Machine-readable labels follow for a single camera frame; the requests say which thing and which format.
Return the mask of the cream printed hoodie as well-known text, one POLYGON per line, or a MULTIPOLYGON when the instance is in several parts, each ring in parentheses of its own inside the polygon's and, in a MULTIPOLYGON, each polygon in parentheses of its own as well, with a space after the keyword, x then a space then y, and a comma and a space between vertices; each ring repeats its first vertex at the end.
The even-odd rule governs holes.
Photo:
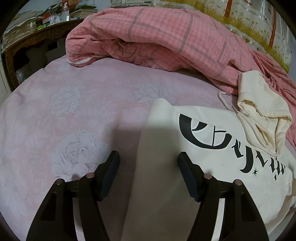
POLYGON ((182 85, 139 83, 151 109, 137 151, 122 240, 186 240, 199 204, 178 168, 180 152, 218 180, 241 180, 274 240, 295 203, 295 158, 285 146, 292 115, 258 71, 239 78, 238 108, 185 105, 182 85))

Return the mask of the pink floral bed sheet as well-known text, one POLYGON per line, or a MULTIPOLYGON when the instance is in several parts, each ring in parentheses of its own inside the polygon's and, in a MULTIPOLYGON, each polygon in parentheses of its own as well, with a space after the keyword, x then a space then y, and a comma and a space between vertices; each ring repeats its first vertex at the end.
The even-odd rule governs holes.
POLYGON ((151 106, 134 95, 139 83, 182 85, 185 105, 225 109, 219 90, 200 74, 166 72, 105 58, 76 68, 51 62, 21 84, 1 107, 1 213, 25 240, 56 179, 77 180, 112 150, 120 167, 99 207, 111 240, 122 240, 137 151, 151 106))

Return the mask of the dark wooden desk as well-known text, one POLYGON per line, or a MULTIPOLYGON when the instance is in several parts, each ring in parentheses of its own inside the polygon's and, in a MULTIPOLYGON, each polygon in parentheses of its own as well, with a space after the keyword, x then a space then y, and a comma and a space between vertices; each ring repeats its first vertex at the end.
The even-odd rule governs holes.
POLYGON ((9 86, 14 91, 24 80, 66 55, 67 35, 83 20, 60 22, 37 30, 8 47, 1 55, 9 86))

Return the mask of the tree print curtain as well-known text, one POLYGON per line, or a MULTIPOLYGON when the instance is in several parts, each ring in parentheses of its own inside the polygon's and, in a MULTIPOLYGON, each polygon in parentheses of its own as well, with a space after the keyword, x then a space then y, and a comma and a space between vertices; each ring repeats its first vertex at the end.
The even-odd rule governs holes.
POLYGON ((286 72, 292 62, 292 32, 268 1, 171 0, 152 6, 199 10, 222 23, 254 49, 269 54, 286 72))

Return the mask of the desk clutter pile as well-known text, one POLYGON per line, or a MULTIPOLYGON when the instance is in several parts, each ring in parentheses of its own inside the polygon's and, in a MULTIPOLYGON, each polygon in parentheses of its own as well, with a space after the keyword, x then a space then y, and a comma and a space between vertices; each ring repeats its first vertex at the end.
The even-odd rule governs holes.
MULTIPOLYGON (((67 19, 69 21, 84 19, 98 12, 97 7, 93 4, 88 4, 87 1, 75 4, 69 10, 70 15, 67 19)), ((52 25, 63 23, 62 13, 62 4, 57 3, 49 6, 46 11, 29 10, 17 14, 2 36, 1 52, 4 53, 14 45, 31 37, 36 37, 44 30, 48 30, 52 25)))

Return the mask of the pink plaid quilt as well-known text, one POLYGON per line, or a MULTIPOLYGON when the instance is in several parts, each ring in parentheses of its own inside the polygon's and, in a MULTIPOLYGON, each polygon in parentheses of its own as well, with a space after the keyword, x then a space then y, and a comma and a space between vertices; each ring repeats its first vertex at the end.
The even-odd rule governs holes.
POLYGON ((216 87, 235 95, 239 75, 257 70, 295 115, 295 83, 284 69, 199 11, 107 8, 85 18, 67 35, 66 55, 76 67, 112 57, 166 71, 199 71, 216 87))

